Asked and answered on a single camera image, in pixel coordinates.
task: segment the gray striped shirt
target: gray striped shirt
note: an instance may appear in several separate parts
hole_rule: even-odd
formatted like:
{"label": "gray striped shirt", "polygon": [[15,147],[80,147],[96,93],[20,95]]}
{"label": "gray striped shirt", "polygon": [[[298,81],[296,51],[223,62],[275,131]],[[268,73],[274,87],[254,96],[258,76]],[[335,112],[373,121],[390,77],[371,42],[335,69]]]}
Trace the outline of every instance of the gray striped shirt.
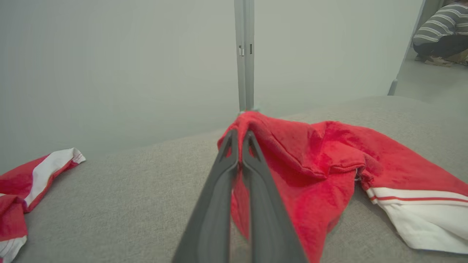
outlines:
{"label": "gray striped shirt", "polygon": [[442,7],[413,36],[413,43],[434,43],[444,36],[468,36],[468,7],[453,3]]}

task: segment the red garment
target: red garment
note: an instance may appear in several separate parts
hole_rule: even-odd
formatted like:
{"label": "red garment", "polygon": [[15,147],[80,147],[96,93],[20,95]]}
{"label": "red garment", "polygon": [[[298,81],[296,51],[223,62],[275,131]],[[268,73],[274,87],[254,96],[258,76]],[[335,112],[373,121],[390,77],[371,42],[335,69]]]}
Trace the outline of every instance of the red garment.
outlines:
{"label": "red garment", "polygon": [[[340,122],[305,124],[256,112],[241,114],[231,129],[238,131],[239,154],[247,130],[254,132],[311,263],[319,262],[356,176],[410,247],[468,254],[468,185],[391,138]],[[248,237],[249,194],[241,176],[231,214]]]}
{"label": "red garment", "polygon": [[53,152],[0,176],[0,263],[10,263],[26,242],[24,213],[31,212],[52,181],[83,162],[75,148]]}

